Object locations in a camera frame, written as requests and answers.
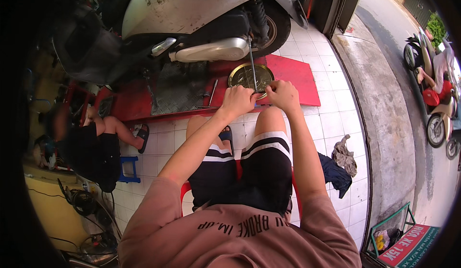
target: slipper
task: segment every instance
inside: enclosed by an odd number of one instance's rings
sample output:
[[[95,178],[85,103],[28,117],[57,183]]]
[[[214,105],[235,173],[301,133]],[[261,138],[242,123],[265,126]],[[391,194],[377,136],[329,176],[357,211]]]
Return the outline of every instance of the slipper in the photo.
[[[232,156],[234,156],[234,145],[233,145],[233,141],[232,141],[232,129],[229,127],[229,125],[226,126],[227,128],[229,128],[229,131],[221,131],[221,133],[219,133],[219,138],[221,139],[221,141],[224,141],[224,140],[229,140],[230,141],[230,149],[232,150]]]
[[[144,150],[146,150],[146,144],[147,144],[147,139],[149,138],[149,126],[146,124],[142,124],[142,126],[146,126],[147,130],[139,129],[137,137],[140,137],[141,139],[144,139],[144,143],[142,144],[142,148],[138,150],[139,154],[144,153]]]

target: pink t-shirt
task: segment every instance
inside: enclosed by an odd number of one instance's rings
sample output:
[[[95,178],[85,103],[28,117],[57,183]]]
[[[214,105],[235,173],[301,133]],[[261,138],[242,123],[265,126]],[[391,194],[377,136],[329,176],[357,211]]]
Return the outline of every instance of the pink t-shirt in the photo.
[[[328,196],[303,205],[301,228],[278,213],[213,205],[181,217],[180,187],[152,182],[118,246],[127,267],[361,267]]]

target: street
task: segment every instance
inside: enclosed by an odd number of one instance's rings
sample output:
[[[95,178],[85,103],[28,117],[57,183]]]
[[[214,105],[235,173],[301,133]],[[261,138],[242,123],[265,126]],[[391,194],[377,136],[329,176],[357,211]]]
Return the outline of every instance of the street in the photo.
[[[446,157],[444,143],[434,149],[428,143],[428,120],[414,76],[403,63],[406,38],[418,33],[418,23],[394,0],[360,0],[355,11],[370,30],[400,85],[410,117],[416,161],[412,211],[417,223],[441,226],[451,208],[458,183],[458,157]]]

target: person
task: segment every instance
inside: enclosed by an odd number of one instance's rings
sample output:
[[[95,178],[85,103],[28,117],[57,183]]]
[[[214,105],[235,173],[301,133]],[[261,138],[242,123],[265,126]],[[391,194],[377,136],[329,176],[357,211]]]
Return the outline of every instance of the person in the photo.
[[[320,160],[298,92],[290,82],[267,88],[276,106],[258,116],[255,138],[242,150],[242,178],[230,143],[218,137],[255,106],[258,94],[242,86],[225,91],[206,120],[189,120],[186,141],[152,182],[131,217],[118,255],[121,267],[361,267],[352,237],[325,188]],[[289,223],[291,157],[283,110],[290,122],[294,177],[303,214]],[[181,217],[180,190],[189,179],[195,205]]]
[[[102,191],[112,192],[120,177],[120,144],[134,146],[143,153],[149,127],[137,136],[113,116],[102,119],[94,107],[87,108],[83,127],[72,127],[69,109],[55,104],[46,115],[45,129],[56,142],[59,155],[74,172],[96,182]]]
[[[453,88],[450,81],[444,80],[443,78],[445,74],[448,73],[450,67],[453,67],[455,54],[446,40],[443,40],[443,44],[445,45],[445,50],[443,50],[440,54],[435,55],[434,60],[432,61],[435,79],[432,79],[432,77],[427,75],[422,67],[416,68],[418,73],[418,84],[421,84],[424,80],[429,86],[423,91],[423,100],[430,106],[437,106],[440,104],[440,101],[445,99]]]

